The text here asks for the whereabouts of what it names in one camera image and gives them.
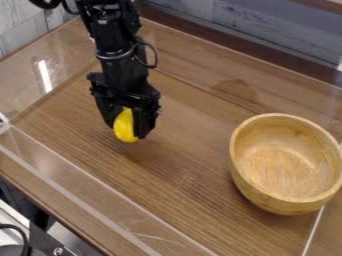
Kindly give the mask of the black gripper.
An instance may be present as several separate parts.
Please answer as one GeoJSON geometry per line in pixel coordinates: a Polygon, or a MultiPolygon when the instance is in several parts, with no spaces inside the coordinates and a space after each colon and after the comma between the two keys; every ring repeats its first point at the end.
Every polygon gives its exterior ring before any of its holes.
{"type": "Polygon", "coordinates": [[[156,54],[145,41],[122,45],[96,43],[94,54],[101,71],[90,72],[90,93],[101,118],[109,128],[124,107],[132,108],[133,135],[144,139],[154,129],[160,110],[160,92],[148,82],[156,63],[146,62],[145,48],[156,54]]]}

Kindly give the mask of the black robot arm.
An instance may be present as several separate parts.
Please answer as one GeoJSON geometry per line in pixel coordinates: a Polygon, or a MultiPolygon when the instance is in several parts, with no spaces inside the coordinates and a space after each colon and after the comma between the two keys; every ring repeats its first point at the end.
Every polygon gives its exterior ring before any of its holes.
{"type": "Polygon", "coordinates": [[[27,0],[35,7],[63,10],[81,18],[94,42],[98,72],[86,75],[102,120],[116,138],[136,142],[154,129],[160,92],[148,82],[145,51],[153,46],[138,36],[141,27],[132,0],[27,0]]]}

